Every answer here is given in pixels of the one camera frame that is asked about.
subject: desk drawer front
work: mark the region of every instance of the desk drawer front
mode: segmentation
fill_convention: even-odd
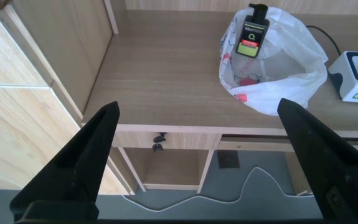
[[[117,131],[112,145],[114,147],[148,148],[153,147],[155,132]],[[217,149],[221,134],[210,133],[166,133],[160,144],[165,149]]]
[[[358,150],[358,141],[348,141]],[[294,152],[289,139],[222,137],[217,149]]]

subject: white cable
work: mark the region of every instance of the white cable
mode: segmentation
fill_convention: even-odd
[[[269,174],[267,171],[265,171],[264,169],[262,169],[262,168],[260,168],[260,167],[254,167],[254,168],[251,170],[251,172],[248,174],[248,177],[245,179],[245,181],[244,181],[244,183],[243,183],[243,185],[242,185],[240,196],[239,196],[237,199],[233,200],[233,201],[223,201],[223,200],[217,200],[217,199],[210,198],[210,197],[206,197],[206,196],[202,196],[202,195],[195,195],[195,196],[189,197],[189,198],[187,198],[187,199],[181,200],[180,202],[177,202],[177,203],[175,203],[175,204],[173,204],[173,205],[170,205],[170,206],[168,206],[168,207],[166,207],[166,208],[162,208],[162,209],[156,210],[156,209],[147,208],[147,207],[145,207],[144,205],[141,205],[141,204],[138,203],[138,202],[135,202],[135,201],[133,201],[133,200],[131,200],[131,199],[128,199],[128,198],[125,197],[124,195],[122,195],[122,197],[123,197],[125,200],[127,200],[128,202],[133,203],[133,204],[135,204],[135,205],[137,205],[137,206],[139,206],[139,207],[141,207],[141,208],[143,208],[143,209],[145,209],[145,210],[147,210],[147,211],[150,211],[150,212],[163,212],[163,211],[166,211],[166,210],[168,210],[168,209],[170,209],[170,208],[176,207],[176,206],[178,206],[178,205],[180,205],[180,204],[182,204],[182,203],[184,203],[184,202],[188,202],[188,201],[190,201],[190,200],[192,200],[192,199],[194,199],[194,198],[203,198],[203,199],[206,199],[206,200],[210,200],[210,201],[218,202],[218,203],[224,203],[224,204],[237,203],[237,202],[239,202],[239,201],[241,200],[241,198],[242,198],[243,188],[245,187],[245,184],[247,183],[247,181],[248,181],[249,177],[251,176],[251,174],[253,173],[253,171],[255,171],[256,169],[259,169],[259,170],[263,171],[265,174],[267,174],[269,177],[271,177],[271,178],[274,180],[274,182],[276,183],[276,185],[278,186],[278,188],[280,189],[281,193],[282,193],[284,196],[286,196],[286,197],[290,197],[290,198],[309,198],[309,197],[314,197],[314,195],[306,195],[306,196],[287,195],[286,193],[284,193],[283,189],[280,187],[280,185],[278,184],[277,180],[274,179],[274,177],[273,177],[271,174]]]

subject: black bottle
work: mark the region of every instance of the black bottle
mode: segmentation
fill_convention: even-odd
[[[253,15],[246,16],[244,20],[236,52],[255,58],[259,54],[270,21],[265,19],[268,10],[266,5],[249,4],[249,7],[254,8]]]

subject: white device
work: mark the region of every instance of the white device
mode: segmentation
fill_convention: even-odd
[[[358,103],[358,52],[343,52],[328,72],[342,100]]]

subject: white plastic bag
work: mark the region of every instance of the white plastic bag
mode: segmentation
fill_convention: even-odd
[[[278,115],[282,98],[304,108],[327,79],[327,56],[306,26],[291,14],[269,7],[270,26],[257,58],[237,54],[237,41],[246,15],[238,11],[220,42],[219,78],[224,88],[244,104]]]

